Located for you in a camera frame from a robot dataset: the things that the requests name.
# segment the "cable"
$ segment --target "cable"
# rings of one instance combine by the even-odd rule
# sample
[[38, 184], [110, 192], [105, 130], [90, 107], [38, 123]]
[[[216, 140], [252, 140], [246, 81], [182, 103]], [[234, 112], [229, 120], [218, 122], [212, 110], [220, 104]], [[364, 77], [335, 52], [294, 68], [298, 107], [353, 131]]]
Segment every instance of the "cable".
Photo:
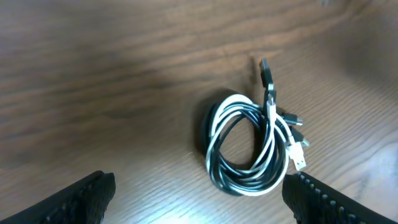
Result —
[[[301, 136], [296, 129], [295, 135], [289, 128], [294, 120], [286, 120], [286, 115], [276, 112], [276, 91], [272, 82], [271, 71], [266, 59], [260, 63], [263, 85], [267, 87], [264, 106], [253, 103], [248, 97], [234, 94], [221, 103], [213, 105], [203, 122], [203, 147], [206, 154], [206, 169], [211, 181], [220, 190], [231, 195], [259, 196], [270, 192], [284, 178], [289, 157], [294, 160], [297, 170], [306, 166], [303, 149], [294, 136]], [[237, 117], [228, 127], [228, 121]], [[302, 119], [288, 114], [302, 124]], [[233, 168], [220, 153], [220, 147], [232, 128], [242, 119], [248, 119], [254, 125], [255, 132], [261, 136], [262, 150], [248, 170]]]

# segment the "white cable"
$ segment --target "white cable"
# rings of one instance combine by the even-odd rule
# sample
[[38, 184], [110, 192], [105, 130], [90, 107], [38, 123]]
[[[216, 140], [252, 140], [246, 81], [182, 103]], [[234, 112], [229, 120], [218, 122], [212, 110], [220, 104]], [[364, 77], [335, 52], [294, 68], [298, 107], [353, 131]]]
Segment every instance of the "white cable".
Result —
[[[240, 94], [235, 94], [227, 97], [217, 108], [214, 113], [214, 117], [212, 119], [212, 123], [210, 124], [210, 143], [208, 145], [208, 149], [206, 152], [206, 169], [210, 174], [210, 166], [211, 166], [211, 157], [212, 153], [215, 150], [215, 143], [220, 138], [220, 134], [223, 128], [226, 126], [228, 121], [232, 120], [236, 116], [241, 116], [241, 110], [244, 109], [244, 105], [251, 106], [251, 110], [254, 112], [258, 112], [258, 114], [264, 114], [262, 111], [262, 107], [253, 103], [248, 97]], [[285, 157], [283, 158], [282, 164], [282, 172], [276, 178], [276, 181], [265, 189], [261, 189], [258, 191], [253, 190], [245, 190], [242, 187], [237, 186], [236, 184], [230, 184], [229, 188], [239, 194], [247, 195], [247, 196], [259, 196], [266, 194], [273, 190], [276, 186], [280, 184], [282, 179], [284, 178], [291, 149], [289, 149], [288, 145], [295, 144], [294, 138], [292, 137], [292, 133], [290, 132], [288, 124], [284, 121], [284, 119], [276, 113], [276, 105], [274, 103], [274, 99], [269, 95], [269, 99], [267, 100], [267, 117], [265, 118], [263, 115], [261, 118], [268, 119], [267, 130], [270, 130], [270, 133], [264, 133], [267, 136], [266, 143], [262, 148], [262, 151], [259, 157], [256, 159], [252, 167], [248, 170], [237, 170], [243, 174], [250, 174], [250, 177], [242, 178], [240, 180], [247, 181], [253, 180], [256, 181], [259, 177], [261, 177], [266, 170], [269, 168], [270, 161], [272, 156], [274, 155], [275, 149], [275, 135], [283, 142], [283, 147], [285, 151]], [[282, 125], [284, 130], [281, 130], [278, 125], [276, 125], [276, 121]]]

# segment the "coiled cable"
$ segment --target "coiled cable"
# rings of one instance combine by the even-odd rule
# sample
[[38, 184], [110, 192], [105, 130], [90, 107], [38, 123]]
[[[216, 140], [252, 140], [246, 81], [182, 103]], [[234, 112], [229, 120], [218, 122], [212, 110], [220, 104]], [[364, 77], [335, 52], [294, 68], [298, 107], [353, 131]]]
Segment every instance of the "coiled cable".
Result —
[[[276, 92], [265, 59], [261, 62], [261, 71], [263, 84], [267, 85], [264, 106], [244, 95], [234, 94], [213, 105], [203, 122], [207, 172], [216, 187], [231, 195], [259, 196], [270, 192], [284, 178], [289, 156], [298, 170], [306, 166], [301, 144], [296, 142], [284, 117], [276, 112]], [[221, 134], [228, 121], [235, 117], [237, 119]], [[233, 168], [220, 153], [228, 133], [244, 118], [252, 122], [262, 142], [262, 150], [248, 170]]]

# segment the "wooden table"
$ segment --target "wooden table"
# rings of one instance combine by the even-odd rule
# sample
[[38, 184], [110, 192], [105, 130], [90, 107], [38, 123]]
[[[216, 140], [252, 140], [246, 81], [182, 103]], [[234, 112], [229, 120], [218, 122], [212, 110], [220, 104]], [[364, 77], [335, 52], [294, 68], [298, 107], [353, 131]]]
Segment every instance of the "wooden table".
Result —
[[[229, 88], [305, 119], [305, 171], [398, 221], [398, 2], [7, 1], [0, 7], [0, 219], [95, 170], [104, 223], [293, 223], [281, 187], [232, 197], [195, 147]], [[223, 153], [250, 158], [248, 122]]]

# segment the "usb connector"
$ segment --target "usb connector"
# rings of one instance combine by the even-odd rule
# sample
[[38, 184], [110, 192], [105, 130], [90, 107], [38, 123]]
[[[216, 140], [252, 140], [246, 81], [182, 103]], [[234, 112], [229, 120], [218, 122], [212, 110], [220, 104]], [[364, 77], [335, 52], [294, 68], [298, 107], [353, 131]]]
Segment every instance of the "usb connector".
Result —
[[276, 104], [275, 104], [275, 98], [271, 95], [268, 94], [267, 96], [267, 117], [270, 123], [275, 124], [276, 121]]
[[307, 164], [305, 163], [303, 147], [301, 144], [299, 142], [295, 142], [287, 146], [287, 149], [289, 150], [290, 159], [294, 161], [296, 170], [299, 171], [303, 169]]

